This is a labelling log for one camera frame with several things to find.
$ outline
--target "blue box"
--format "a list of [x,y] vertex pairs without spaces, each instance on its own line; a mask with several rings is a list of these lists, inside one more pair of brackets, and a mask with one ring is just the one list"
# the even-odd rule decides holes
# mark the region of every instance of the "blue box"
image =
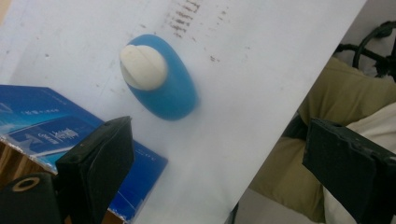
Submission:
[[[102,123],[49,88],[0,85],[0,140],[53,173],[55,162]],[[134,165],[109,209],[131,223],[166,163],[134,140]]]

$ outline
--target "khaki pants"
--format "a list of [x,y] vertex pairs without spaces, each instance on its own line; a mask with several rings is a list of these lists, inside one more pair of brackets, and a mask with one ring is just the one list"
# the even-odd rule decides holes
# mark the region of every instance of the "khaki pants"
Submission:
[[[396,102],[396,84],[367,77],[331,58],[300,105],[305,124],[311,118],[344,126]],[[325,222],[321,184],[302,165],[305,141],[281,137],[250,184],[258,193],[315,222]]]

